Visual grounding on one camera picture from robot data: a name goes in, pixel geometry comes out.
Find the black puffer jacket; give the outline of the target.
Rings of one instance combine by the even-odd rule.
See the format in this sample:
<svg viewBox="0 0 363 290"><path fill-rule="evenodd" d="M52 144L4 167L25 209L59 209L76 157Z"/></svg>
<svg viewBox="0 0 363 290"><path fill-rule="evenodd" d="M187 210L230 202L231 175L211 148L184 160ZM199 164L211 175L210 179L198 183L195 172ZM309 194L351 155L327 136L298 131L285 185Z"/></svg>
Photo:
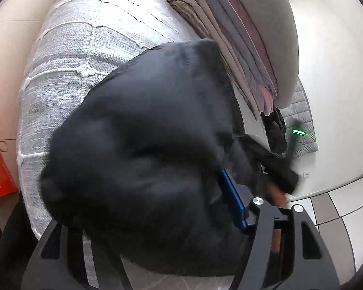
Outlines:
<svg viewBox="0 0 363 290"><path fill-rule="evenodd" d="M58 222L161 274L233 275L248 244L219 172L253 194L298 175L244 132L218 44L148 49L99 82L55 130L40 192Z"/></svg>

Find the dark clothes pile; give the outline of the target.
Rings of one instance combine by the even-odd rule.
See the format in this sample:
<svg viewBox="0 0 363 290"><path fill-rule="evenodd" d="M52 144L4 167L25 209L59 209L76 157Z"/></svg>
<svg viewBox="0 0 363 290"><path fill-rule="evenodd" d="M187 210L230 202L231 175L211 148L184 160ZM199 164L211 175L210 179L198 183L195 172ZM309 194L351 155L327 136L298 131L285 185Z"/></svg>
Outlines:
<svg viewBox="0 0 363 290"><path fill-rule="evenodd" d="M283 154L287 150L286 125L280 110L274 106L270 115L262 114L262 121L271 152Z"/></svg>

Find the grey quilted headboard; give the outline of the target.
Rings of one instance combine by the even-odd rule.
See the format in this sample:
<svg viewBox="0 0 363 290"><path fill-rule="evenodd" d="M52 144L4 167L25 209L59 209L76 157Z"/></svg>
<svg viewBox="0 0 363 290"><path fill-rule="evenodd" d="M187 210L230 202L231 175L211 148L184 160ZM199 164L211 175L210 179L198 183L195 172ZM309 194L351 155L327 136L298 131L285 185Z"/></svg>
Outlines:
<svg viewBox="0 0 363 290"><path fill-rule="evenodd" d="M298 80L290 105L280 109L286 125L287 142L296 137L293 157L318 151L310 103L300 80Z"/></svg>

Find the folded pink grey blankets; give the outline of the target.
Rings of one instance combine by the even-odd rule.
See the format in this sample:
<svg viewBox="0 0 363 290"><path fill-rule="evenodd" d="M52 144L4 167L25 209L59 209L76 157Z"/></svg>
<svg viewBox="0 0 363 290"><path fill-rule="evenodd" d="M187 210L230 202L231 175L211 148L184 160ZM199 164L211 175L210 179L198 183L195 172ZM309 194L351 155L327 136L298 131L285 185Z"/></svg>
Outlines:
<svg viewBox="0 0 363 290"><path fill-rule="evenodd" d="M277 80L267 51L239 0L167 0L198 35L217 42L222 58L255 116L271 115Z"/></svg>

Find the grey pillow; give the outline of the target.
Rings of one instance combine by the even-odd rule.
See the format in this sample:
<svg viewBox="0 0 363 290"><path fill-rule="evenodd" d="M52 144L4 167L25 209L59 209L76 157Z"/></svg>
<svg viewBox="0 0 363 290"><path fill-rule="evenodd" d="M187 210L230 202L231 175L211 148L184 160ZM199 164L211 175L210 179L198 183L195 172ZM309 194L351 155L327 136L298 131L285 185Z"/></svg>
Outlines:
<svg viewBox="0 0 363 290"><path fill-rule="evenodd" d="M239 0L253 21L275 74L278 94L275 105L291 104L298 82L298 34L289 0Z"/></svg>

